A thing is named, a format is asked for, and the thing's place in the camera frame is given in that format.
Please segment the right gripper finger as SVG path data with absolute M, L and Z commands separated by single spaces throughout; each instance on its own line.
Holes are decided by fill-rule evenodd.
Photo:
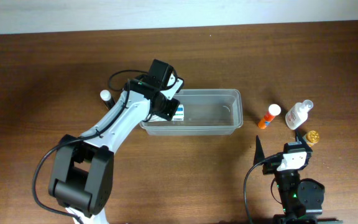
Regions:
M 262 144 L 260 142 L 260 138 L 258 136 L 255 137 L 255 154 L 253 165 L 262 162 L 265 159 L 264 151 L 262 149 Z
M 296 137 L 296 141 L 298 143 L 298 147 L 299 148 L 303 148 L 305 151 L 309 151 L 310 147 L 307 144 L 307 142 L 303 139 L 303 136 L 300 134 L 299 131 L 295 131 L 295 137 Z

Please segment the white Panadol medicine box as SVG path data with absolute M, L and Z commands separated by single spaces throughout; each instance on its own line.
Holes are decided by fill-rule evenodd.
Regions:
M 184 119 L 185 119 L 184 106 L 180 104 L 171 121 L 183 121 Z M 149 120 L 149 122 L 157 122 L 157 121 L 167 121 L 167 120 L 157 115 L 153 115 L 152 118 Z

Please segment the white spray bottle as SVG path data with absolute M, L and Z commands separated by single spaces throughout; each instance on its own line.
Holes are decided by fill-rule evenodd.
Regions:
M 311 100 L 297 102 L 285 115 L 285 122 L 291 130 L 295 130 L 301 126 L 307 119 L 308 113 L 314 104 Z

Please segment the black bottle white cap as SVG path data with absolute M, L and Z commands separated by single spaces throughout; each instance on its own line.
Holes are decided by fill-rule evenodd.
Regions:
M 109 90 L 102 90 L 99 95 L 108 110 L 116 104 Z

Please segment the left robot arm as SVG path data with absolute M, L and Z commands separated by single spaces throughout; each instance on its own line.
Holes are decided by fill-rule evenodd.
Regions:
M 65 135 L 56 153 L 49 194 L 75 223 L 106 223 L 104 207 L 112 191 L 114 155 L 142 121 L 153 116 L 172 120 L 180 102 L 174 98 L 184 85 L 171 76 L 154 83 L 148 76 L 127 82 L 116 104 L 80 136 Z

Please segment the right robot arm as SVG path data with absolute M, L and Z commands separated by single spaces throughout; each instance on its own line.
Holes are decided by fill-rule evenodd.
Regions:
M 313 153 L 299 132 L 295 142 L 286 143 L 283 151 L 266 157 L 259 138 L 256 138 L 254 170 L 262 166 L 263 175 L 274 175 L 272 181 L 277 185 L 282 215 L 274 215 L 273 223 L 342 223 L 336 218 L 319 219 L 323 213 L 325 187 L 313 179 L 301 179 L 303 170 Z

